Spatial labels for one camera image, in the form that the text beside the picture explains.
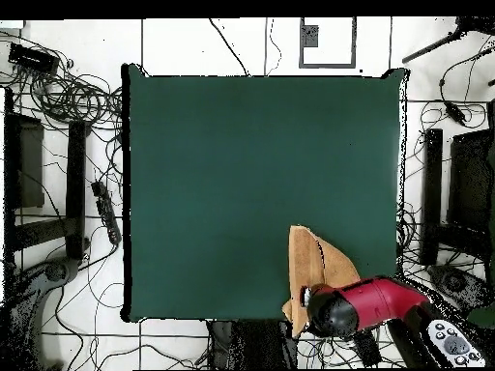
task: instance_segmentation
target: black frame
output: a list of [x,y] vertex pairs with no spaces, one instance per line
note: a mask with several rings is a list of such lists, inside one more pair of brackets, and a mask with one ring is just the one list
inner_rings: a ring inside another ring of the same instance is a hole
[[301,26],[299,29],[299,68],[300,69],[354,69],[356,67],[356,39],[358,37],[358,18],[352,17],[352,43],[351,43],[351,62],[349,64],[307,64],[305,63],[305,28],[311,27],[305,25],[305,18],[301,17]]
[[[54,220],[26,223],[15,226],[16,190],[18,181],[18,121],[14,112],[14,93],[6,88],[5,132],[4,132],[4,232],[5,248],[3,259],[14,263],[14,253],[26,247],[35,246],[59,238],[66,239],[67,256],[82,260],[87,241],[84,238],[86,221],[86,137],[90,127],[75,121],[69,124],[69,145],[67,163],[67,193],[65,217]],[[6,274],[6,293],[12,291],[10,274]]]

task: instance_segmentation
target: black tripod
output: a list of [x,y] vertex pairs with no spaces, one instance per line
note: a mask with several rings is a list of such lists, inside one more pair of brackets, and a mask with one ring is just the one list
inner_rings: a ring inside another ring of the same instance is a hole
[[[407,64],[412,60],[421,57],[424,54],[427,54],[430,51],[433,51],[440,46],[455,42],[460,40],[464,35],[466,35],[470,31],[478,31],[480,33],[486,34],[488,36],[495,35],[495,17],[494,16],[478,16],[478,17],[456,17],[455,24],[457,24],[457,28],[453,33],[449,33],[446,37],[439,40],[436,43],[426,46],[419,51],[405,57],[402,59],[402,64]],[[488,82],[488,86],[491,87],[495,84],[495,80],[491,80]]]

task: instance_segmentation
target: power adapter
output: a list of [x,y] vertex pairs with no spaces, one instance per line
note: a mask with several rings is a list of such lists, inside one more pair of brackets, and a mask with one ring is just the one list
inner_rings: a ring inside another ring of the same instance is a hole
[[20,44],[11,43],[9,63],[17,64],[25,69],[43,73],[57,73],[60,60],[39,50],[26,48]]
[[466,116],[461,111],[461,109],[452,102],[444,101],[446,112],[449,117],[456,121],[461,126],[464,126],[466,122]]

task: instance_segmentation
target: grout line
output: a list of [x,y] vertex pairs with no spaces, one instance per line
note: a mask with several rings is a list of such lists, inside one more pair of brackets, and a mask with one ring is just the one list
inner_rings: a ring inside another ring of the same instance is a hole
[[[70,335],[73,337],[72,333],[58,332],[58,331],[42,331],[43,335]],[[197,339],[207,339],[208,335],[184,335],[184,334],[106,334],[106,333],[78,333],[82,337],[119,337],[119,338],[139,338],[139,337],[149,337],[149,338],[197,338]]]
[[[22,29],[19,30],[19,44],[20,44],[20,39],[22,38]],[[19,91],[22,92],[22,82],[20,83]],[[22,115],[22,96],[19,97],[19,114]],[[23,184],[24,178],[20,178],[20,191],[22,192],[22,184]],[[22,214],[22,194],[20,196],[20,226],[24,224],[24,217]],[[24,271],[24,247],[20,249],[20,271]]]
[[[400,102],[444,102],[443,100],[399,100]],[[465,103],[465,104],[474,104],[474,103],[491,103],[490,101],[459,101],[459,100],[445,100],[445,102],[453,102],[453,103]]]
[[142,331],[141,331],[141,325],[142,325],[142,321],[139,321],[139,370],[141,370],[141,363],[142,363],[142,338],[141,338],[141,334],[142,334]]
[[[58,217],[56,214],[23,214],[25,217]],[[65,214],[60,214],[60,217],[67,217]],[[86,219],[101,219],[101,216],[84,216]],[[116,219],[122,219],[121,216],[115,216]]]
[[141,68],[144,67],[144,19],[141,18]]
[[393,17],[391,16],[391,36],[389,38],[389,70],[392,68],[392,32],[393,32],[392,21],[393,21]]
[[267,57],[268,57],[268,18],[265,17],[265,63],[263,65],[263,75],[267,76]]

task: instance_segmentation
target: black bar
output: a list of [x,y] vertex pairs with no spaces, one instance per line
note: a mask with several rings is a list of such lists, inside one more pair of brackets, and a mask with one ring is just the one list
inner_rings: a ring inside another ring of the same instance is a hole
[[5,112],[4,117],[4,147],[3,147],[3,167],[4,167],[4,248],[2,259],[4,264],[4,299],[15,297],[15,208],[17,207],[17,182],[18,182],[18,161],[19,151],[15,138],[15,118],[14,118],[14,93],[11,89],[5,88]]
[[491,240],[488,233],[449,224],[438,226],[435,237],[437,243],[454,247],[462,253],[476,256],[483,261],[491,257]]
[[66,235],[73,236],[77,232],[78,225],[79,220],[75,217],[17,225],[15,227],[15,251],[64,238]]
[[419,51],[416,51],[415,53],[413,53],[411,55],[408,55],[407,57],[402,59],[402,64],[407,64],[410,61],[412,61],[418,57],[421,57],[422,55],[427,54],[428,52],[433,51],[444,44],[447,44],[450,42],[455,42],[456,40],[459,40],[461,38],[461,34],[462,33],[460,30],[455,30],[452,34],[444,37],[442,40],[439,40],[436,43],[433,43],[429,46],[426,46],[425,48],[422,48]]
[[66,252],[69,258],[76,260],[82,260],[85,250],[86,137],[90,131],[84,121],[69,123],[66,215],[75,218],[76,224],[74,231],[66,237]]
[[424,133],[424,172],[422,178],[422,228],[420,231],[420,265],[436,265],[442,200],[442,143],[441,129],[431,128]]

